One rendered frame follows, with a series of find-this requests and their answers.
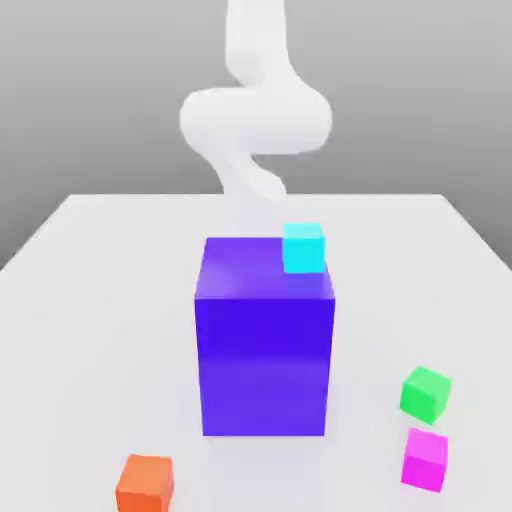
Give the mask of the small green cube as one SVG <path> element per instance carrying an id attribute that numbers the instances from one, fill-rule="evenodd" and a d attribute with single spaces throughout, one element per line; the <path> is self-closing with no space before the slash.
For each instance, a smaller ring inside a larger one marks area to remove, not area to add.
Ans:
<path id="1" fill-rule="evenodd" d="M 451 389 L 451 379 L 418 366 L 403 382 L 399 407 L 410 416 L 433 425 L 445 410 Z"/>

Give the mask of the small magenta cube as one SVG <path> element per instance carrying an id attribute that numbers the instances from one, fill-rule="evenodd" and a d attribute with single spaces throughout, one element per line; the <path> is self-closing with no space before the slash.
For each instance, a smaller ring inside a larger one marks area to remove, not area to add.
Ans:
<path id="1" fill-rule="evenodd" d="M 408 430 L 401 482 L 440 493 L 447 470 L 448 437 L 417 428 Z"/>

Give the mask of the small cyan cube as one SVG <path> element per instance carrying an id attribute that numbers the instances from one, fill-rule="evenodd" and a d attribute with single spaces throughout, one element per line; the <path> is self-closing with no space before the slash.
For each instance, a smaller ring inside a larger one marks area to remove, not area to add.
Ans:
<path id="1" fill-rule="evenodd" d="M 325 235 L 319 223 L 286 223 L 284 225 L 282 260 L 285 273 L 323 273 L 325 249 Z"/>

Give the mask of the small orange cube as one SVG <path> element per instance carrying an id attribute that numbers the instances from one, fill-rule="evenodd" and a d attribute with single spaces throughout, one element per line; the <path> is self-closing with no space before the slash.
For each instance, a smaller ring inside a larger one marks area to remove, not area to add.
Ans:
<path id="1" fill-rule="evenodd" d="M 170 457 L 131 454 L 115 489 L 118 512 L 169 512 L 174 491 Z"/>

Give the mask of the large purple box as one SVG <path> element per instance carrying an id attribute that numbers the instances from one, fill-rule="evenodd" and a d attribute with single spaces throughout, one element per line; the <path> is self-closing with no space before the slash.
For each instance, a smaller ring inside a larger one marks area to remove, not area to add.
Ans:
<path id="1" fill-rule="evenodd" d="M 206 436 L 325 432 L 335 294 L 288 274 L 278 238 L 209 237 L 194 296 Z"/>

